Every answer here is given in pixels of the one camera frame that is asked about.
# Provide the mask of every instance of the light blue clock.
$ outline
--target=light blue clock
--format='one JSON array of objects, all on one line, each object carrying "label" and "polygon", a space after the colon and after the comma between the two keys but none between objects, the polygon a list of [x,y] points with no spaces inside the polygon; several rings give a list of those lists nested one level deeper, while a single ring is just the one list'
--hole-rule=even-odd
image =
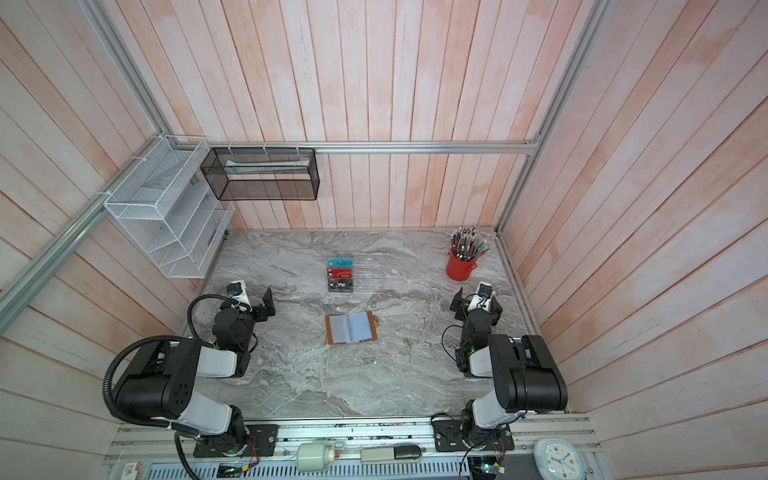
[{"label": "light blue clock", "polygon": [[534,445],[533,458],[544,480],[584,480],[581,456],[565,440],[539,440]]}]

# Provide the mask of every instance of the red bucket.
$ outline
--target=red bucket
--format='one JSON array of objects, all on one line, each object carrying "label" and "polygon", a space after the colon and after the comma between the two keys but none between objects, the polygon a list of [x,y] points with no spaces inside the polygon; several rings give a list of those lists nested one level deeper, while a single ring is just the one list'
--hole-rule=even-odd
[{"label": "red bucket", "polygon": [[471,262],[465,262],[456,258],[456,255],[451,251],[448,255],[448,266],[445,268],[445,272],[452,280],[463,282],[469,278],[472,271],[477,268],[477,266],[477,259],[474,259]]}]

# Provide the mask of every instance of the black mounting plate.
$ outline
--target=black mounting plate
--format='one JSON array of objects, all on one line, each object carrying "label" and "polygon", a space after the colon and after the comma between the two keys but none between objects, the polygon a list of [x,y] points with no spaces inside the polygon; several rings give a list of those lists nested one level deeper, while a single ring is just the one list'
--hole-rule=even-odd
[{"label": "black mounting plate", "polygon": [[438,452],[466,452],[469,447],[472,451],[514,449],[509,428],[500,429],[498,432],[486,429],[472,429],[468,439],[462,438],[462,426],[460,420],[434,420],[432,426],[435,430],[435,448]]},{"label": "black mounting plate", "polygon": [[[256,440],[256,449],[259,457],[271,457],[275,454],[275,442],[277,441],[277,426],[274,424],[246,425],[248,427],[248,440]],[[209,449],[201,443],[197,443],[192,454],[194,458],[222,457],[217,449]],[[250,457],[250,447],[246,447],[240,457]]]}]

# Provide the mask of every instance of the marble table top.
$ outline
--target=marble table top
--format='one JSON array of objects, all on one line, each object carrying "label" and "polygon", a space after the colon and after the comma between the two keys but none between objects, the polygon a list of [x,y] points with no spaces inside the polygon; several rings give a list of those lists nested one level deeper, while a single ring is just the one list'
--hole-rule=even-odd
[{"label": "marble table top", "polygon": [[[490,379],[465,378],[440,346],[443,329],[458,323],[449,311],[458,289],[469,295],[479,281],[491,283],[504,308],[495,332],[526,333],[490,244],[472,277],[459,283],[445,274],[446,231],[235,233],[225,240],[205,292],[223,293],[230,281],[245,280],[254,301],[271,286],[277,314],[256,325],[259,345],[242,378],[198,379],[196,388],[240,407],[247,419],[458,413],[493,388]],[[382,254],[382,292],[329,293],[326,258],[364,252]],[[204,300],[195,310],[196,330],[208,340],[218,305]],[[365,310],[379,317],[377,341],[327,344],[326,315]],[[451,353],[460,332],[445,335]]]}]

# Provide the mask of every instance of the wooden plank wall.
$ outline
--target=wooden plank wall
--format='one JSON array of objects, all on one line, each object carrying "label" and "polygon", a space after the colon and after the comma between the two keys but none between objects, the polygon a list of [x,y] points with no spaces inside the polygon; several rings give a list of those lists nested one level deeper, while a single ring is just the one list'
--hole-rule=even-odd
[{"label": "wooden plank wall", "polygon": [[[524,140],[594,0],[104,0],[177,134],[212,141]],[[317,202],[239,229],[494,225],[524,158],[320,155]]]},{"label": "wooden plank wall", "polygon": [[766,25],[617,2],[505,233],[616,478],[766,477]]},{"label": "wooden plank wall", "polygon": [[[0,84],[4,289],[154,128],[71,0],[0,2]],[[0,338],[4,478],[90,478],[118,428],[104,370],[193,294],[104,220]]]}]

